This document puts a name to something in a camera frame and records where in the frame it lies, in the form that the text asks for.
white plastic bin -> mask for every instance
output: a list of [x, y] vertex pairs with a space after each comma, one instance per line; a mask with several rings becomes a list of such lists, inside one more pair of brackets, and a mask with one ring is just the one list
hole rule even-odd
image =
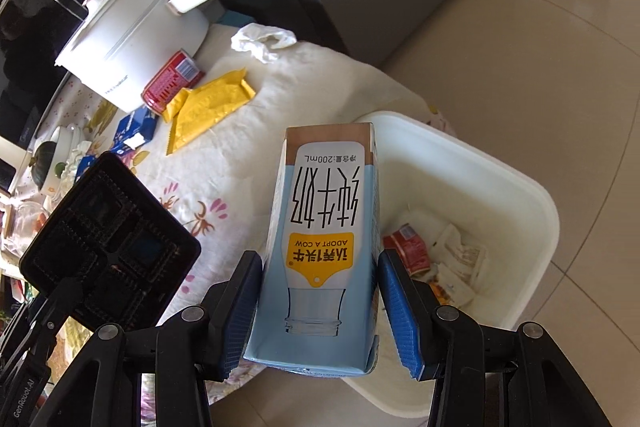
[[[491, 264], [462, 309], [481, 324], [514, 328], [558, 244], [551, 196], [524, 174], [411, 118], [384, 111], [360, 121], [375, 127], [382, 232], [409, 222], [432, 245], [453, 223], [474, 236], [488, 247]], [[378, 334], [375, 370], [344, 380], [385, 412], [428, 416], [434, 383], [416, 382], [402, 367], [382, 306]]]

yellow packet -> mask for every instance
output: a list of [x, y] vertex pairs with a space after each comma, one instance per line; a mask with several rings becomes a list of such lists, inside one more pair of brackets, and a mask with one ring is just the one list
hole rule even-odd
[[167, 156], [255, 96], [255, 91], [244, 80], [245, 74], [245, 69], [229, 71], [197, 89], [180, 90], [162, 113], [164, 121], [174, 118], [169, 131]]

microwave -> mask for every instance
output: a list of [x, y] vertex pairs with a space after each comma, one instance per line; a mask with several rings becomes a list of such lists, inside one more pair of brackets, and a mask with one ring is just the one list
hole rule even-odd
[[0, 2], [0, 194], [11, 196], [36, 134], [70, 76], [56, 57], [87, 16], [84, 0]]

blue milk carton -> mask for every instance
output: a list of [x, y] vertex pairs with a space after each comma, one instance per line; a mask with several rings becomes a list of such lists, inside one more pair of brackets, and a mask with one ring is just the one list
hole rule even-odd
[[318, 377], [372, 371], [378, 214], [372, 124], [287, 129], [246, 359]]

white pot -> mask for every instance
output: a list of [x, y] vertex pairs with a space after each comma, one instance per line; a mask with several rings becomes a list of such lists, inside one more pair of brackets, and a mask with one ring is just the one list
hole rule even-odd
[[86, 0], [88, 17], [56, 59], [125, 112], [180, 50], [194, 55], [209, 28], [194, 7], [206, 0]]

